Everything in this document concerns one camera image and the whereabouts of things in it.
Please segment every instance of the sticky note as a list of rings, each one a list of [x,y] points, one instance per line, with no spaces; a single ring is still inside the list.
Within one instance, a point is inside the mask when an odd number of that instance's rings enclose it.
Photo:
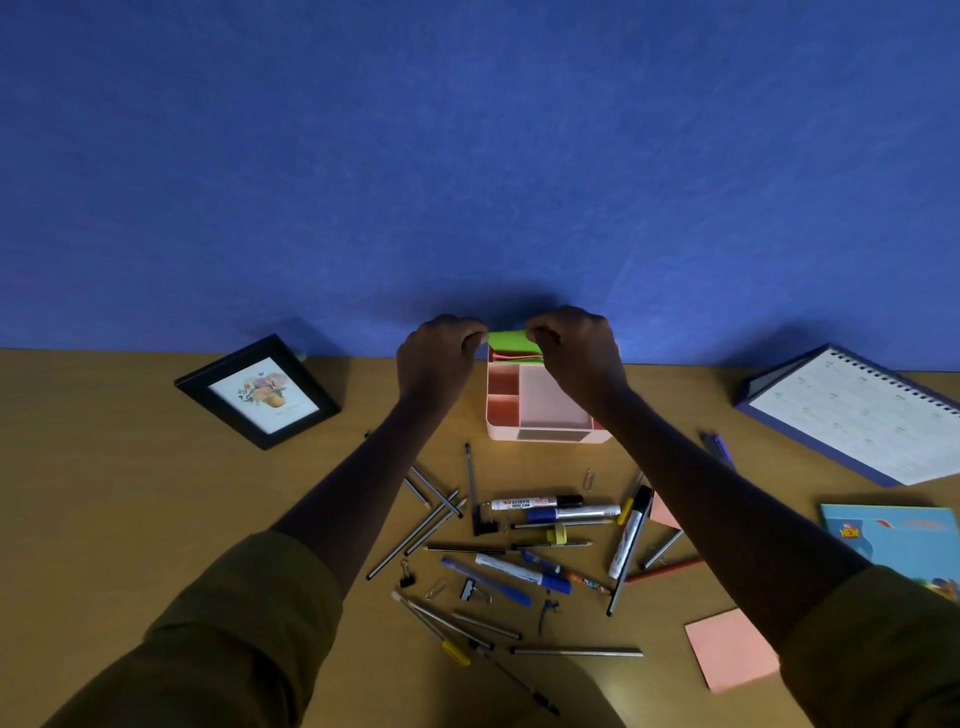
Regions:
[[[667,510],[666,505],[663,503],[663,499],[654,493],[654,504],[650,508],[650,520],[656,521],[657,523],[662,523],[663,525],[668,525],[671,528],[681,529],[677,519],[673,517],[673,514]]]
[[[495,352],[543,354],[540,347],[527,338],[526,331],[491,331],[487,343]]]
[[[774,648],[739,609],[692,622],[685,629],[711,692],[723,692],[780,669]]]

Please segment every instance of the person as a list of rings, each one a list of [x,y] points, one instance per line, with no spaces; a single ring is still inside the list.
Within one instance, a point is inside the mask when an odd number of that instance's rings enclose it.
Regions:
[[[486,330],[444,315],[410,334],[384,423],[269,530],[186,587],[142,644],[48,725],[298,725],[343,597]],[[674,429],[629,387],[606,319],[565,306],[532,319],[527,335],[563,390],[647,473],[777,650],[784,683],[815,725],[960,725],[954,604],[872,566]]]

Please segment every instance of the spiral binding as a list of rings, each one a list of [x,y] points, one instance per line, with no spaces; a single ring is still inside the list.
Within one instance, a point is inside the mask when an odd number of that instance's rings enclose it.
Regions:
[[[954,409],[954,408],[951,407],[949,404],[944,404],[943,402],[941,402],[941,401],[939,401],[939,400],[936,400],[935,398],[930,397],[929,395],[926,395],[926,394],[924,394],[923,392],[921,392],[921,391],[919,391],[919,390],[917,390],[917,389],[914,389],[913,387],[911,387],[911,386],[909,386],[909,385],[907,385],[907,384],[904,384],[904,383],[903,383],[898,377],[896,377],[896,376],[890,376],[890,375],[885,374],[885,373],[883,373],[883,372],[878,372],[876,369],[874,369],[873,367],[867,366],[867,365],[864,364],[862,361],[859,361],[858,359],[854,359],[852,356],[848,356],[848,355],[846,355],[846,354],[844,354],[844,353],[838,352],[838,351],[833,350],[833,349],[829,350],[829,354],[830,354],[830,356],[832,356],[832,357],[834,357],[834,358],[840,359],[840,361],[846,362],[846,363],[848,363],[848,364],[853,364],[853,366],[856,367],[857,369],[860,369],[860,370],[866,372],[867,374],[873,375],[873,376],[879,378],[879,379],[882,380],[882,381],[889,381],[891,384],[894,384],[898,389],[906,390],[907,392],[909,392],[909,393],[910,393],[911,395],[913,395],[914,397],[919,398],[920,400],[923,400],[923,401],[928,401],[928,402],[930,402],[931,404],[933,404],[934,406],[936,406],[936,407],[938,407],[938,408],[940,408],[940,409],[942,409],[942,410],[947,411],[947,412],[948,412],[949,414],[951,414],[951,415],[955,415],[956,417],[960,417],[960,411]]]

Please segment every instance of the sleeve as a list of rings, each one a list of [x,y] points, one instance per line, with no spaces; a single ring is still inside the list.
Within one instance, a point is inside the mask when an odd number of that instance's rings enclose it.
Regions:
[[[794,627],[780,674],[817,726],[960,725],[960,608],[871,567]]]
[[[306,546],[254,534],[47,725],[297,726],[342,609],[333,574]]]

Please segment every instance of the green sticky note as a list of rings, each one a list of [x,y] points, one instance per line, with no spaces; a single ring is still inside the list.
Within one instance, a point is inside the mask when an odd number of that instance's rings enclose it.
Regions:
[[[531,353],[543,356],[540,347],[527,338],[526,331],[490,331],[487,343],[495,352]]]

